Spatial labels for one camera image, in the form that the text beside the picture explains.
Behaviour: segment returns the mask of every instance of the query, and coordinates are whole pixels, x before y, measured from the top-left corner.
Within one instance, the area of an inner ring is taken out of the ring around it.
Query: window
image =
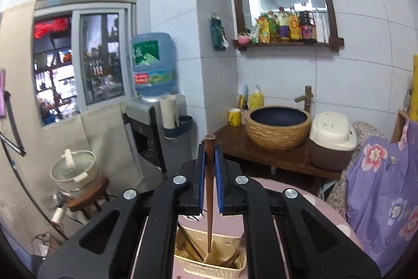
[[[33,55],[43,124],[132,95],[129,11],[129,4],[90,3],[35,12],[42,18],[35,19]]]

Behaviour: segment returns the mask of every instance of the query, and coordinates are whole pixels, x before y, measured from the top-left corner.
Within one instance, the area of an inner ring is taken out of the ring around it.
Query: round table
[[[344,218],[330,205],[328,205],[325,201],[319,199],[318,197],[314,197],[312,194],[298,188],[295,186],[291,186],[288,184],[284,184],[282,182],[277,182],[269,179],[259,179],[254,178],[260,182],[264,188],[271,189],[274,191],[283,191],[287,188],[294,188],[297,189],[299,193],[301,193],[310,203],[314,204],[315,207],[324,215],[326,216],[334,225],[341,229],[357,246],[359,246],[363,250],[363,245],[361,241],[358,239],[354,231],[351,229],[348,222],[344,220]],[[223,216],[219,213],[218,206],[217,206],[217,198],[216,198],[216,190],[214,191],[214,216],[213,216],[213,233],[214,234],[222,234],[222,235],[230,235],[234,237],[242,237],[244,234],[244,225],[242,222],[241,215],[234,215],[234,216]],[[200,216],[199,221],[190,220],[184,216],[178,217],[178,222],[185,227],[193,228],[195,230],[207,231],[207,221],[206,221],[206,214],[204,216]],[[199,276],[187,273],[183,270],[183,267],[174,260],[173,264],[173,278],[180,276],[181,279],[197,279],[201,278]],[[247,269],[245,268],[241,274],[240,278],[247,278]]]

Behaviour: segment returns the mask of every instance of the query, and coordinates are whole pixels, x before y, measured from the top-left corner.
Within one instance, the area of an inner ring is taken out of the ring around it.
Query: bronze faucet
[[[309,114],[311,113],[311,101],[312,101],[312,97],[314,97],[313,95],[314,94],[312,94],[312,87],[306,86],[305,95],[295,98],[296,103],[305,101],[305,111],[308,112]]]

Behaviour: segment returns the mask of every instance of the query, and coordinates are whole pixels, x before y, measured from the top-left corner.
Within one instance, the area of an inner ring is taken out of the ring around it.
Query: yellow mug
[[[228,121],[229,121],[229,124],[233,127],[237,127],[241,125],[241,109],[240,108],[229,109]]]

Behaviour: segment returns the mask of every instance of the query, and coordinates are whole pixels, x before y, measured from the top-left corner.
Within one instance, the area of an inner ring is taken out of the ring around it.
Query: water bottle label
[[[162,82],[173,80],[173,72],[171,70],[152,71],[150,73],[136,73],[135,84],[137,85],[154,85]]]
[[[132,45],[132,63],[135,66],[160,60],[158,41],[139,42]]]

